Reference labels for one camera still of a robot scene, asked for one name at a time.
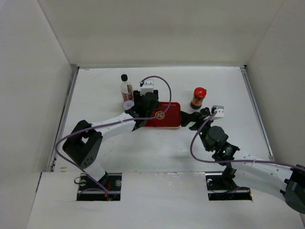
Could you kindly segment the white-lid spice jar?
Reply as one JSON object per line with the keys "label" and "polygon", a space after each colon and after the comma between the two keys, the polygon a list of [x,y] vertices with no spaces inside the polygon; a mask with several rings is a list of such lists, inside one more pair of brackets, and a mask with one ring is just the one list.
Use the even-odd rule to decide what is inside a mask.
{"label": "white-lid spice jar", "polygon": [[127,100],[123,103],[124,110],[127,111],[131,109],[134,106],[134,101],[133,100]]}

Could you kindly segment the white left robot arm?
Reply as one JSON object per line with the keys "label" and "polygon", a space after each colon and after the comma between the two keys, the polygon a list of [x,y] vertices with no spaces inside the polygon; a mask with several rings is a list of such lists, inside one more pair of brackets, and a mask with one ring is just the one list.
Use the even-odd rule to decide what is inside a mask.
{"label": "white left robot arm", "polygon": [[101,143],[116,135],[135,131],[147,123],[147,120],[129,120],[122,122],[125,119],[133,118],[148,118],[158,108],[158,91],[153,90],[139,97],[133,107],[123,112],[121,115],[97,123],[104,125],[118,122],[118,124],[103,127],[101,129],[88,130],[69,137],[63,144],[63,151],[69,158],[81,169],[83,169],[91,177],[91,185],[96,190],[102,190],[107,185],[108,174],[102,166],[95,161]]}

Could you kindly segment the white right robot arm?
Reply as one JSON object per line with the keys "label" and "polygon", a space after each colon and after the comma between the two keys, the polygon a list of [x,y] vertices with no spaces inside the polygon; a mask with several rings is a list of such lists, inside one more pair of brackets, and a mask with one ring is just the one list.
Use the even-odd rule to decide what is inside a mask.
{"label": "white right robot arm", "polygon": [[244,153],[228,142],[228,135],[213,121],[223,118],[224,108],[213,106],[191,114],[181,111],[181,126],[195,131],[204,149],[212,152],[211,164],[224,166],[221,183],[259,190],[284,201],[293,210],[305,212],[305,168],[275,161],[266,161]]}

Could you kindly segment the red lacquer tray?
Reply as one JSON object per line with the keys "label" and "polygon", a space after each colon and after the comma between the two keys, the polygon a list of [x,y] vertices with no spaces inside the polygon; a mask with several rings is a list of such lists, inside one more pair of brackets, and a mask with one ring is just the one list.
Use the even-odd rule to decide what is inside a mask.
{"label": "red lacquer tray", "polygon": [[181,126],[181,107],[178,102],[171,102],[169,109],[160,115],[168,106],[168,102],[160,102],[159,107],[152,112],[156,119],[148,120],[144,127],[149,128],[179,128]]}

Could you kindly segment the soy sauce glass bottle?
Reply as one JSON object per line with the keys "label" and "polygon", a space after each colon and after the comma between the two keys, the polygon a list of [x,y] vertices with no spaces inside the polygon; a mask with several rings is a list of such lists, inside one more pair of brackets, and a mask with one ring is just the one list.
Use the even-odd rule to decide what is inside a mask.
{"label": "soy sauce glass bottle", "polygon": [[121,94],[123,97],[123,101],[126,102],[128,100],[133,101],[133,87],[130,82],[128,82],[128,76],[126,74],[121,75]]}

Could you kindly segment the red-lid chili sauce jar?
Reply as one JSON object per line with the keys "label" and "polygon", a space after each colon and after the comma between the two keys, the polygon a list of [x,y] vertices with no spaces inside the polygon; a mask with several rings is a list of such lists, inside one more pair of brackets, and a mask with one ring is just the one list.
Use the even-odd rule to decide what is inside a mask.
{"label": "red-lid chili sauce jar", "polygon": [[195,88],[195,90],[193,92],[193,98],[192,98],[191,103],[190,103],[191,107],[193,109],[200,109],[206,95],[207,95],[207,90],[206,89],[204,89],[202,87]]}

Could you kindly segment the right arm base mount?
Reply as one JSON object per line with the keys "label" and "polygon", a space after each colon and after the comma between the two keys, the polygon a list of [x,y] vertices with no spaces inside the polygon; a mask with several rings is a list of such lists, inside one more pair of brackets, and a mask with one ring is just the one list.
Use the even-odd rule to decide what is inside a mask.
{"label": "right arm base mount", "polygon": [[252,201],[250,188],[238,187],[233,181],[223,177],[221,172],[206,173],[205,179],[210,201]]}

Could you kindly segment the right aluminium frame rail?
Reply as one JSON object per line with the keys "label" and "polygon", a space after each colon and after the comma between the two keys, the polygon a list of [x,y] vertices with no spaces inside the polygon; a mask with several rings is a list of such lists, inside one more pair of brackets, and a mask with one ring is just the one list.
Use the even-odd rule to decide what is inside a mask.
{"label": "right aluminium frame rail", "polygon": [[246,65],[241,66],[240,70],[241,70],[241,74],[243,76],[243,80],[244,80],[245,86],[247,88],[247,91],[248,91],[248,94],[249,94],[249,97],[251,100],[251,104],[252,104],[252,107],[254,110],[255,117],[259,124],[259,129],[260,129],[261,135],[264,138],[264,144],[267,146],[267,149],[268,149],[269,160],[274,161],[275,157],[274,157],[274,154],[273,154],[273,151],[272,151],[272,148],[271,148],[264,124],[263,124],[263,120],[262,120],[256,99],[255,99],[255,96],[254,96],[254,92],[253,92],[251,84],[250,84],[250,80],[249,80],[247,70],[246,70]]}

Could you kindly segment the aluminium frame rail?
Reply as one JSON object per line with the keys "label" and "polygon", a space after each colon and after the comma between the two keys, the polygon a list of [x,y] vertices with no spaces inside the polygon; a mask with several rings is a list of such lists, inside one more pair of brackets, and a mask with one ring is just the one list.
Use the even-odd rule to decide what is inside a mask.
{"label": "aluminium frame rail", "polygon": [[245,86],[247,88],[247,91],[248,91],[248,94],[249,94],[249,97],[251,100],[251,104],[252,104],[252,107],[254,110],[255,117],[259,124],[259,129],[260,129],[261,135],[264,138],[264,144],[267,146],[267,149],[268,149],[269,160],[274,161],[275,157],[274,157],[274,154],[273,154],[273,151],[272,151],[272,148],[271,148],[264,124],[263,124],[263,120],[262,120],[256,99],[255,99],[255,96],[254,96],[254,92],[253,92],[251,84],[250,84],[250,80],[249,80],[247,70],[246,70],[246,65],[241,66],[240,70],[241,70],[241,74],[243,76],[243,80],[244,80]]}
{"label": "aluminium frame rail", "polygon": [[62,134],[63,134],[63,130],[64,130],[64,127],[65,127],[69,107],[70,107],[70,104],[71,104],[72,94],[73,94],[74,87],[75,87],[75,84],[76,84],[76,79],[77,79],[77,76],[78,76],[78,71],[79,71],[79,66],[76,65],[76,64],[71,64],[71,76],[70,76],[70,80],[69,80],[69,84],[68,84],[68,89],[67,89],[65,101],[64,101],[64,104],[63,104],[63,109],[62,109],[62,113],[61,113],[61,117],[60,117],[58,130],[57,130],[57,133],[56,133],[54,145],[51,148],[51,155],[50,155],[50,158],[49,158],[49,161],[48,161],[48,166],[47,166],[47,169],[46,169],[47,172],[53,172],[54,171],[54,167],[55,167],[55,163],[56,163],[56,159],[57,159],[57,154],[55,152],[55,145],[61,139]]}

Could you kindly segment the left aluminium frame rail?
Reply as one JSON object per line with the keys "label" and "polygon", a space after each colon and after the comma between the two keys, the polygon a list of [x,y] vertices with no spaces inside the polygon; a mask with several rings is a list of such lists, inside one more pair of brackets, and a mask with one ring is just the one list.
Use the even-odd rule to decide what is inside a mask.
{"label": "left aluminium frame rail", "polygon": [[77,79],[77,76],[78,76],[78,71],[79,71],[79,66],[76,65],[76,64],[71,64],[71,76],[70,76],[70,80],[69,80],[69,84],[68,84],[68,89],[67,89],[65,101],[64,101],[64,104],[63,104],[63,109],[62,109],[62,113],[61,113],[61,117],[60,117],[58,130],[57,130],[57,133],[56,133],[54,145],[51,148],[51,155],[50,155],[50,158],[49,158],[49,161],[48,161],[48,166],[47,166],[47,169],[46,169],[47,172],[53,172],[54,171],[54,167],[55,167],[55,163],[56,163],[56,159],[57,159],[57,154],[55,152],[55,145],[61,139],[62,134],[63,134],[63,130],[64,130],[64,127],[65,127],[69,107],[70,107],[70,104],[71,104],[72,94],[73,94],[74,87],[75,87],[75,84],[76,84],[76,79]]}

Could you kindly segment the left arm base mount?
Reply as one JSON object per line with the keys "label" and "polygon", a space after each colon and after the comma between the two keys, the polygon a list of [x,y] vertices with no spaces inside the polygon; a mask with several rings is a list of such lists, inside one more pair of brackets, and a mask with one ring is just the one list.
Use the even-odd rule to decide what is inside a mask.
{"label": "left arm base mount", "polygon": [[74,179],[74,184],[78,186],[77,201],[120,201],[122,188],[122,173],[110,173],[102,181],[102,185],[108,193],[89,179],[86,175],[81,174]]}

